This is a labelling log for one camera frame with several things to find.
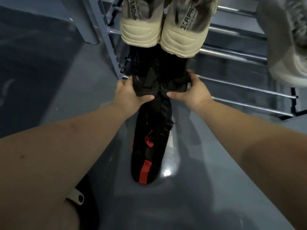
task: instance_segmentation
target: red pull tab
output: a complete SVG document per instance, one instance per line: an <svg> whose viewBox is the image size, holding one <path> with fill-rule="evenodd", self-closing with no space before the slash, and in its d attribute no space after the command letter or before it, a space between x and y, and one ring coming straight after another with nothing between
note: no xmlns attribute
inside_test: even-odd
<svg viewBox="0 0 307 230"><path fill-rule="evenodd" d="M148 160L144 161L143 167L140 172L140 178L138 180L139 183L147 184L147 176L148 176L148 172L149 172L151 165L152 165L152 162Z"/></svg>
<svg viewBox="0 0 307 230"><path fill-rule="evenodd" d="M149 135L150 135L150 133L152 133L153 132L153 130L151 130L149 133L148 133L148 135L145 137L145 142L146 142L146 144L151 148L151 147L153 147L153 145L154 145L154 143L153 142L151 142L150 140L149 140Z"/></svg>

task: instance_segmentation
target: floor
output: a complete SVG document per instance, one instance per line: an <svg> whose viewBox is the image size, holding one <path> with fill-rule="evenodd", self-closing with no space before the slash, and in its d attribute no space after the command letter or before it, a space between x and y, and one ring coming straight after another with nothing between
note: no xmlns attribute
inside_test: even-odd
<svg viewBox="0 0 307 230"><path fill-rule="evenodd" d="M216 37L209 35L207 42L214 43ZM231 45L240 42L233 40ZM254 46L265 52L265 44ZM261 66L198 56L191 68L203 75L274 89ZM113 99L116 82L103 42L84 43L70 23L0 7L0 137L106 105ZM274 96L207 85L215 96L287 108ZM160 178L145 187L130 175L136 115L90 170L99 229L293 229L200 117L176 101L172 106L176 125ZM242 110L279 122L276 116ZM305 116L280 124L307 129Z"/></svg>

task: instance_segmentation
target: gray furniture leg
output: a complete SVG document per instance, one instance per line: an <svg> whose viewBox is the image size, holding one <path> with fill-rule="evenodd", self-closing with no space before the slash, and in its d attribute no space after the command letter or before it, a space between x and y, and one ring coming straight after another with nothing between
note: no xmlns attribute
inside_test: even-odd
<svg viewBox="0 0 307 230"><path fill-rule="evenodd" d="M110 35L110 31L107 26L107 19L106 19L106 11L102 6L101 0L89 0L90 6L96 18L98 27L101 31L104 43L106 44L106 48L108 50L109 56L111 58L116 76L119 80L122 79L120 63L116 54L113 38Z"/></svg>
<svg viewBox="0 0 307 230"><path fill-rule="evenodd" d="M90 17L82 0L62 0L71 20L78 28L85 42L98 45L100 43Z"/></svg>

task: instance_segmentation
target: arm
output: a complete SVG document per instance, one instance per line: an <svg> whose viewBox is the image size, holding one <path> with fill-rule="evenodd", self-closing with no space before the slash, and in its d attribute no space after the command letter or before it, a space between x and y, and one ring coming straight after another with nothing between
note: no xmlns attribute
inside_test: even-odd
<svg viewBox="0 0 307 230"><path fill-rule="evenodd" d="M1 229L36 229L87 173L124 121L152 100L119 81L113 104L0 139Z"/></svg>
<svg viewBox="0 0 307 230"><path fill-rule="evenodd" d="M195 74L192 88L170 92L208 125L218 141L296 229L307 228L307 135L212 100Z"/></svg>

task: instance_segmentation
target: person's right hand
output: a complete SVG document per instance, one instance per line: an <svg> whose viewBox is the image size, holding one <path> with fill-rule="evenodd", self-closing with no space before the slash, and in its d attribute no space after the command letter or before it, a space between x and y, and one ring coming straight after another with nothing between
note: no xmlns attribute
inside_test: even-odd
<svg viewBox="0 0 307 230"><path fill-rule="evenodd" d="M189 71L191 76L191 88L186 92L168 92L167 96L172 99L183 101L186 106L196 113L208 102L213 101L209 90L198 76Z"/></svg>

